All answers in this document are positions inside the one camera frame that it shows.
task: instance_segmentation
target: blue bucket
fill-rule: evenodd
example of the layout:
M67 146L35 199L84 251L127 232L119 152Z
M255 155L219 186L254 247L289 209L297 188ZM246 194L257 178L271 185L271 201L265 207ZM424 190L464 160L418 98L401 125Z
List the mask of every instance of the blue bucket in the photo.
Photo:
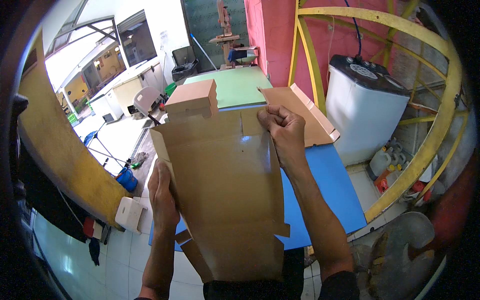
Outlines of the blue bucket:
M117 181L119 184L122 185L127 191L133 192L135 190L135 187L137 186L138 180L135 178L135 176L132 173L132 170L127 169L127 167L124 167L118 177Z

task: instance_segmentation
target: drain grate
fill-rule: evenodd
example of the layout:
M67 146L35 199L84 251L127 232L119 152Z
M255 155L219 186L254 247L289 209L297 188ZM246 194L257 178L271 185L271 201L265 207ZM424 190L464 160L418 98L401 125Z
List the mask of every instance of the drain grate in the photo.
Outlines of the drain grate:
M145 124L142 126L142 129L150 128L150 127L152 127L152 124L153 124L152 120L146 120Z
M142 142L144 141L145 137L147 136L147 132L148 132L149 128L150 127L142 129L142 133L140 133L140 136L138 137L137 143L135 144L135 147L132 150L132 154L130 155L130 161L133 161L133 159L137 155L138 149L140 149L140 146L142 145Z

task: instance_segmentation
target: forearm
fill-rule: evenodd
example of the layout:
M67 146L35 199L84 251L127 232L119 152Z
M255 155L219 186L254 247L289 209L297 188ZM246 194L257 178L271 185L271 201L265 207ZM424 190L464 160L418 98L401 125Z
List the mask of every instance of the forearm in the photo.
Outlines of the forearm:
M306 159L285 169L320 263L322 278L342 270L352 271L347 235L323 199Z
M168 299L173 277L175 227L154 229L150 257L144 270L142 285L155 291L158 299Z

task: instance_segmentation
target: hand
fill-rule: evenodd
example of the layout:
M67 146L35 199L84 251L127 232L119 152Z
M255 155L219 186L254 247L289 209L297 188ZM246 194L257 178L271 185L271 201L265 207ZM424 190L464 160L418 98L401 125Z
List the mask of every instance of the hand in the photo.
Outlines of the hand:
M308 166L305 158L305 120L282 105L267 105L257 114L260 124L270 132L280 166L285 172Z
M175 231L180 222L180 214L169 190L170 170L163 160L156 160L152 176L148 181L148 193L153 210L154 231L166 229Z

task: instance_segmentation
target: black sleeve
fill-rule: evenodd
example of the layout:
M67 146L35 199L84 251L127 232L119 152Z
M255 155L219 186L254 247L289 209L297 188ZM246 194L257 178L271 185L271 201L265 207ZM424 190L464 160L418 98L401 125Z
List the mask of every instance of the black sleeve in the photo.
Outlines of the black sleeve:
M360 291L355 274L341 271L329 276L323 283L318 300L359 299Z

